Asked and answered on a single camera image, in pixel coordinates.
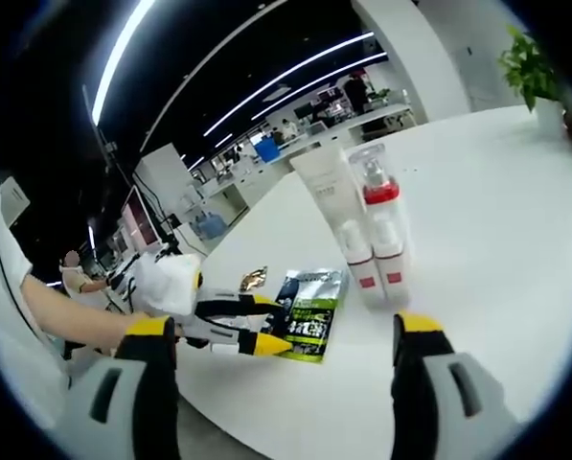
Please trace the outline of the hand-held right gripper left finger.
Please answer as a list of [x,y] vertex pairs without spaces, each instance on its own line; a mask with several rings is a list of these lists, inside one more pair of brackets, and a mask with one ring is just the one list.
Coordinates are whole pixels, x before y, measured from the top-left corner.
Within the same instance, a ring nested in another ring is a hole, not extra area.
[[66,402],[72,459],[178,459],[174,322],[144,318],[96,361]]

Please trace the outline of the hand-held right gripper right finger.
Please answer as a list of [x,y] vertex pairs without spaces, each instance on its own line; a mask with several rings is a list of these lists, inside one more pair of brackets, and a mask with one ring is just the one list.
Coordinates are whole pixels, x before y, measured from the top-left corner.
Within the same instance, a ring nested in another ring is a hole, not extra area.
[[429,316],[394,316],[394,459],[492,459],[507,446],[501,383]]

